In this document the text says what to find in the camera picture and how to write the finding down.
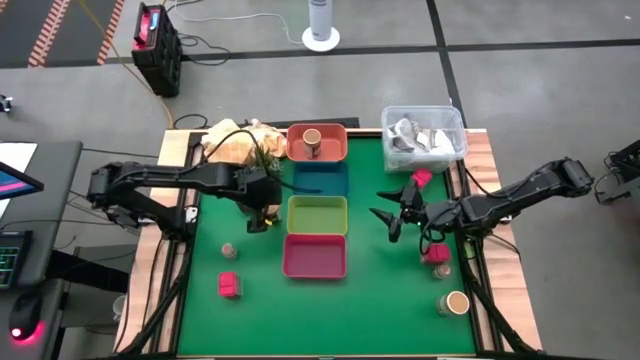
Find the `computer monitor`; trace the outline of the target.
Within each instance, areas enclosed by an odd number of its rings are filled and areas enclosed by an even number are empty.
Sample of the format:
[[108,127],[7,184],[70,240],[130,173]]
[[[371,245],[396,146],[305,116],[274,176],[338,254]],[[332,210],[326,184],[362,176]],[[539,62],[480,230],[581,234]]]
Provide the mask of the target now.
[[12,199],[44,190],[40,181],[0,162],[0,200]]

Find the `backlit black keyboard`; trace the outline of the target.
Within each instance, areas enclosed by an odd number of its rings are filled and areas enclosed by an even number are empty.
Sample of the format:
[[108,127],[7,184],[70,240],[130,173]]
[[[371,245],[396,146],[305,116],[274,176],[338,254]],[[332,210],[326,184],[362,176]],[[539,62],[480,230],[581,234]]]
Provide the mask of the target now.
[[16,286],[33,241],[32,231],[0,231],[0,290]]

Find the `pink plastic bin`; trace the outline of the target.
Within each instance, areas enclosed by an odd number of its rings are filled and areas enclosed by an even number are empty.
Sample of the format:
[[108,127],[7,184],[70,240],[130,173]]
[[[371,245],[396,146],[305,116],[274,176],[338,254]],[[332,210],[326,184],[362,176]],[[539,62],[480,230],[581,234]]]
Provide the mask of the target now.
[[282,272],[294,279],[342,279],[347,273],[346,238],[338,234],[288,234]]

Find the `yellow-green plastic bin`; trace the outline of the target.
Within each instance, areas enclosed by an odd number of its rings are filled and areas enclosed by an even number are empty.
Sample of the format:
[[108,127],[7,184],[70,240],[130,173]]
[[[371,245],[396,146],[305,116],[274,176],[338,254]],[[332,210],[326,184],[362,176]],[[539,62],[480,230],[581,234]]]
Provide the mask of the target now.
[[287,231],[338,234],[348,231],[348,203],[342,196],[293,195],[287,204]]

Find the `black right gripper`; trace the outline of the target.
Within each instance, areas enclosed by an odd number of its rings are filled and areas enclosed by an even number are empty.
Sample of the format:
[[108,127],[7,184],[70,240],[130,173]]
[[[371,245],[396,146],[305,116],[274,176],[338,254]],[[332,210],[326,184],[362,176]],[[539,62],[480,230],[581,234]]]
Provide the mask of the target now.
[[425,203],[420,193],[418,183],[410,179],[408,183],[398,190],[378,191],[377,196],[390,200],[399,201],[399,218],[390,212],[370,208],[369,211],[380,219],[388,228],[388,239],[391,243],[397,243],[401,234],[401,226],[406,224],[416,225],[420,230],[424,230],[429,221]]

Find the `black crate with red top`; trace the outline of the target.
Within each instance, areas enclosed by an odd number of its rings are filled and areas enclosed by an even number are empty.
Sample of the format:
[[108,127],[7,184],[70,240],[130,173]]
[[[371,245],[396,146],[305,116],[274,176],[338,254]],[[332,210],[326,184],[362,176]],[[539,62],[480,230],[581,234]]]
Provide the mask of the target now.
[[132,59],[155,95],[173,98],[179,94],[181,40],[162,5],[138,8],[133,34]]

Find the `small potted succulent plant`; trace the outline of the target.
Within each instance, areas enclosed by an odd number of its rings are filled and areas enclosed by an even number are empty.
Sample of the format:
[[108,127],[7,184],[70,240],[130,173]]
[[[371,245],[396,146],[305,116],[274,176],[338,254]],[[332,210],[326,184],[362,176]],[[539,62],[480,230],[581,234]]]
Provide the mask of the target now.
[[253,150],[254,166],[266,169],[271,175],[282,176],[283,166],[280,159],[273,155],[265,146],[258,145]]

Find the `white paper sheet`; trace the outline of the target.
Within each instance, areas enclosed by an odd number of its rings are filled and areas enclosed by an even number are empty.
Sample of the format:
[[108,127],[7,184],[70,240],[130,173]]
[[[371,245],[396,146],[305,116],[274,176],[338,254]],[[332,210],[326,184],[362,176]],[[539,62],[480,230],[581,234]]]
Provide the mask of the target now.
[[[36,149],[36,143],[0,142],[0,162],[26,174],[27,166]],[[0,200],[0,219],[3,217],[10,200]]]

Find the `dark grey desk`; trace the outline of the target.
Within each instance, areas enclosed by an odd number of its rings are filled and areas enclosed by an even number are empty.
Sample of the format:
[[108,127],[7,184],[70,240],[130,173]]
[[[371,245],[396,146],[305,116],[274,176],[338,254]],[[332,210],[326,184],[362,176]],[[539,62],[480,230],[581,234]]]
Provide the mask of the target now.
[[[9,201],[0,217],[7,231],[31,230],[33,242],[17,286],[0,291],[0,360],[49,360],[61,321],[62,280],[47,280],[60,219],[66,207],[83,144],[79,141],[39,142],[24,173],[44,184],[44,190]],[[9,335],[9,314],[24,290],[36,285],[42,297],[37,331],[26,342]]]

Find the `white tower fan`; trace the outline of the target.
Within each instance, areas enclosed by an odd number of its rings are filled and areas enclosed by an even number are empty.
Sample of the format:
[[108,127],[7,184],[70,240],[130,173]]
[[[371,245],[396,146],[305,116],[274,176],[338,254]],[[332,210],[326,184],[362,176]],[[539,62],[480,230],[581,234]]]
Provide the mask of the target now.
[[309,27],[302,34],[303,45],[314,52],[329,52],[340,42],[333,26],[333,0],[309,0]]

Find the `yellow checked cloth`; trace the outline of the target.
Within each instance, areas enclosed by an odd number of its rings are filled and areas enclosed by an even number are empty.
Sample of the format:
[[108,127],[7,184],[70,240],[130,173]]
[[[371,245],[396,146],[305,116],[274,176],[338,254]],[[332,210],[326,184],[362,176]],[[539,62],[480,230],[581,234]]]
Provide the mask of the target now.
[[262,123],[256,118],[242,126],[226,118],[209,128],[201,139],[208,162],[254,164],[256,146],[248,132],[269,155],[277,158],[286,155],[287,140],[275,127]]

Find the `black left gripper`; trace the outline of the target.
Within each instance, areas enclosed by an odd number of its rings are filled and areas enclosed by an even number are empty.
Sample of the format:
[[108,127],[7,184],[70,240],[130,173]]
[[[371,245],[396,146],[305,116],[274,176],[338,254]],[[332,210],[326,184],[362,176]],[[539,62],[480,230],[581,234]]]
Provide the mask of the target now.
[[[244,214],[251,214],[256,210],[267,210],[270,207],[280,206],[282,203],[282,190],[278,181],[264,168],[245,168],[236,172],[239,188],[246,194],[241,202],[236,205]],[[266,215],[253,213],[247,221],[248,233],[260,233],[268,229]]]

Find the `dark blue plastic bin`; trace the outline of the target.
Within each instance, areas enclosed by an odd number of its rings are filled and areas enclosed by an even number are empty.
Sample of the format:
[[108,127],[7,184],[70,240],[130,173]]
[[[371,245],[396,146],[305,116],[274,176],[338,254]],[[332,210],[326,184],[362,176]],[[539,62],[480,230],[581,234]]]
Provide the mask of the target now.
[[293,185],[319,190],[319,195],[346,197],[349,191],[348,167],[342,162],[299,162],[293,167]]

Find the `green table mat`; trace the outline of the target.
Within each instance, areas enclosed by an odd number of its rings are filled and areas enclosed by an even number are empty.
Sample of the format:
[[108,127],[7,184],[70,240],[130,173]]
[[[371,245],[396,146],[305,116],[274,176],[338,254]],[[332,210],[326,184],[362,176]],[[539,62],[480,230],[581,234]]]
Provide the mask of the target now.
[[202,196],[182,315],[182,356],[385,356],[471,354],[468,315],[437,308],[459,291],[458,271],[436,279],[411,224],[397,242],[377,210],[408,176],[383,167],[381,142],[352,139],[339,174],[342,197],[283,194],[281,221],[250,234],[227,199]]

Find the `white crumpled cloth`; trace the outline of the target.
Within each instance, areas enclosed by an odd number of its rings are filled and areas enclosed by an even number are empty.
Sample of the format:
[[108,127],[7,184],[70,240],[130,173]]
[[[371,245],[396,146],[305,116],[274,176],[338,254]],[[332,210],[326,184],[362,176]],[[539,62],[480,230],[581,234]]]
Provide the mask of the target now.
[[441,129],[426,129],[419,135],[419,142],[426,151],[435,155],[452,155],[455,148],[447,134]]

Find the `clear plastic storage box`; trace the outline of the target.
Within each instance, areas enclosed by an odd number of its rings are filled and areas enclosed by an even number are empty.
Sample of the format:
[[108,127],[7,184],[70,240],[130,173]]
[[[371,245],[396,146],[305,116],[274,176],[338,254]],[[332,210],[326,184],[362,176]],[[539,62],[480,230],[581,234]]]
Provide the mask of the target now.
[[[396,151],[390,141],[391,127],[402,118],[415,122],[420,127],[420,134],[426,129],[443,130],[452,141],[455,153],[435,155],[424,147],[423,151],[413,153]],[[388,106],[381,114],[381,130],[384,168],[387,173],[413,172],[417,169],[441,173],[452,163],[462,160],[468,150],[461,114],[452,106]]]

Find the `black glowing computer mouse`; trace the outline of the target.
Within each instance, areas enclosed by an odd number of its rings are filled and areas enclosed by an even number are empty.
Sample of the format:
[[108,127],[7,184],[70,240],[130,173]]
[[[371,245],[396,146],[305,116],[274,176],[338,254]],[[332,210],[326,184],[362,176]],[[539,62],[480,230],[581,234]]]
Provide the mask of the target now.
[[44,331],[43,295],[39,291],[21,294],[14,302],[8,320],[11,340],[20,346],[34,343]]

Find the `large cork-lid spice jar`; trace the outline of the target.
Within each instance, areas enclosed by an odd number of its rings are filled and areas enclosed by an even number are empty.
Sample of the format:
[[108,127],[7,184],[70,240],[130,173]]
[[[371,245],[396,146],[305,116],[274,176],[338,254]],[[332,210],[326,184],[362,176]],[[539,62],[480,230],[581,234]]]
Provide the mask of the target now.
[[321,151],[321,133],[318,129],[309,128],[302,136],[305,152],[309,159],[317,158]]
[[437,300],[437,311],[441,316],[462,316],[469,308],[470,301],[461,291],[451,291]]

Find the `pale cup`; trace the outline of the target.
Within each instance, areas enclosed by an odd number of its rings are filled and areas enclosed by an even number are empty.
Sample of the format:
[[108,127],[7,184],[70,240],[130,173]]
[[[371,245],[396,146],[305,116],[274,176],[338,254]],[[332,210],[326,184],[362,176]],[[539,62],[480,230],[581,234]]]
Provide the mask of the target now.
[[117,297],[112,303],[113,321],[120,322],[126,314],[126,306],[128,305],[128,293]]

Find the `grey crumpled cloth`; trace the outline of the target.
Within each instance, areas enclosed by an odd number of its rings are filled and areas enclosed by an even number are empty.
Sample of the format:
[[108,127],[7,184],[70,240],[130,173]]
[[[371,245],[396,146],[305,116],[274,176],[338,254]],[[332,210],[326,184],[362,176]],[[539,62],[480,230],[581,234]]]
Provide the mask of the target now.
[[398,152],[423,151],[423,146],[418,142],[419,134],[420,127],[415,122],[402,118],[391,127],[391,145]]

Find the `black desk crossbar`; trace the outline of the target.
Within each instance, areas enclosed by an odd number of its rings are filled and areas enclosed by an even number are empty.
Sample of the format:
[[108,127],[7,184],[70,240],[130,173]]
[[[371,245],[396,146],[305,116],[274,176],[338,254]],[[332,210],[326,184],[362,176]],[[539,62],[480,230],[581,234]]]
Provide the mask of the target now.
[[124,245],[126,252],[110,253],[114,246],[83,247],[83,250],[102,251],[102,257],[82,258],[77,254],[62,250],[51,251],[45,269],[45,280],[64,280],[69,283],[85,285],[99,290],[114,293],[126,293],[129,288],[130,273],[105,265],[105,262],[116,260],[133,260],[136,248]]

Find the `terracotta orange plastic bin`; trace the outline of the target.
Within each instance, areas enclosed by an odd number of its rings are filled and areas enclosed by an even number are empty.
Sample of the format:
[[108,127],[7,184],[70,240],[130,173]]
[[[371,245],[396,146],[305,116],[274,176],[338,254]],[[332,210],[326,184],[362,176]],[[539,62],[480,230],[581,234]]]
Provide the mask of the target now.
[[[307,130],[319,132],[319,153],[312,156],[303,135]],[[348,152],[346,129],[338,123],[294,124],[287,129],[286,153],[296,162],[340,162]]]

